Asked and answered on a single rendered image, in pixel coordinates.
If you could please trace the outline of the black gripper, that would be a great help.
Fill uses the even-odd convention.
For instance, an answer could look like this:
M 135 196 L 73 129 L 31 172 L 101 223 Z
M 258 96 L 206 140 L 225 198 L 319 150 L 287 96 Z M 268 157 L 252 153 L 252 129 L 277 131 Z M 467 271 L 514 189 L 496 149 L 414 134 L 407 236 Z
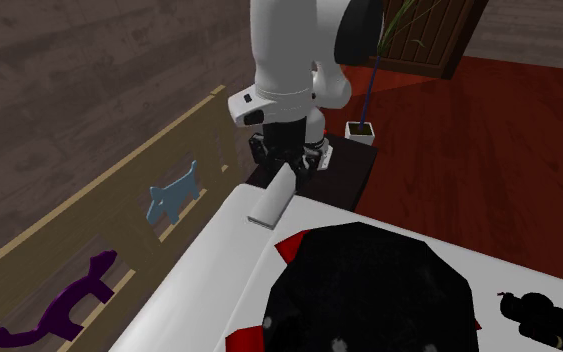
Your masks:
M 263 136 L 252 135 L 248 140 L 254 162 L 284 160 L 292 164 L 297 183 L 308 181 L 317 171 L 322 153 L 304 151 L 306 121 L 303 117 L 292 122 L 264 124 Z

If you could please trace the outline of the white rectangular bar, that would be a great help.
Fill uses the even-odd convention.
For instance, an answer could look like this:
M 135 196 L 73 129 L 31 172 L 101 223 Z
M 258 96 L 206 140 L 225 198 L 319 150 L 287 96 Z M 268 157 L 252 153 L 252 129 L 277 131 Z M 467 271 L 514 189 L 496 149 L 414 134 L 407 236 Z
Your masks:
M 296 175 L 289 164 L 284 163 L 247 215 L 247 219 L 273 230 L 295 194 L 295 190 Z

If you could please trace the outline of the dark robot stand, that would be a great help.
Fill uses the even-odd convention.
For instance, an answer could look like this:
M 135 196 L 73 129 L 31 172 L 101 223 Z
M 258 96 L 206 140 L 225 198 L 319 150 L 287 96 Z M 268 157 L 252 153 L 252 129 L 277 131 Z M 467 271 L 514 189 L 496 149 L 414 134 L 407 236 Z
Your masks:
M 343 137 L 326 134 L 332 156 L 326 170 L 315 171 L 297 194 L 354 211 L 367 184 L 378 149 Z

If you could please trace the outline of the plant in white pot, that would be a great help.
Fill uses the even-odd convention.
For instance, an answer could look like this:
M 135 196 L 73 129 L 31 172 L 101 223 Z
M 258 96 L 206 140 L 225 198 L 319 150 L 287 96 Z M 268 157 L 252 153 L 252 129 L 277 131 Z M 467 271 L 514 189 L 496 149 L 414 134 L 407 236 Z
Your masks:
M 378 44 L 375 52 L 375 63 L 371 72 L 369 84 L 365 94 L 364 103 L 358 122 L 348 121 L 346 123 L 345 138 L 366 145 L 372 145 L 375 139 L 375 131 L 371 123 L 367 121 L 369 101 L 376 80 L 380 61 L 385 51 L 393 45 L 394 39 L 406 28 L 424 16 L 427 16 L 433 8 L 440 4 L 442 0 L 434 0 L 431 5 L 427 0 L 403 0 L 400 9 L 389 20 L 383 16 L 382 33 L 379 35 Z

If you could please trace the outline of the white bed with wooden headboard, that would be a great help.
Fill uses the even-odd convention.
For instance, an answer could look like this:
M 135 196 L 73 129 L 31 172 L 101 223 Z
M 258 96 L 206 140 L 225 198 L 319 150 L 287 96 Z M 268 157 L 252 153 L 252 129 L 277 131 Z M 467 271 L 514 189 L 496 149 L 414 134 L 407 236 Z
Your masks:
M 234 169 L 217 88 L 0 249 L 0 352 L 224 352 L 266 249 L 362 222 L 426 242 L 470 284 L 480 352 L 563 352 L 522 336 L 500 292 L 547 296 L 563 279 L 293 195 L 273 230 L 247 215 L 266 188 Z

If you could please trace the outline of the black figure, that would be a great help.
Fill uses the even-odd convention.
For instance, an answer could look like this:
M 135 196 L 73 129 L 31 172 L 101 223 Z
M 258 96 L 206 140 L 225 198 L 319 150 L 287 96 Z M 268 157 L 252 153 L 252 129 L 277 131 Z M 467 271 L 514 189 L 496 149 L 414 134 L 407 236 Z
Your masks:
M 563 351 L 563 308 L 545 295 L 529 292 L 521 298 L 500 292 L 500 312 L 519 324 L 519 333 L 536 342 Z

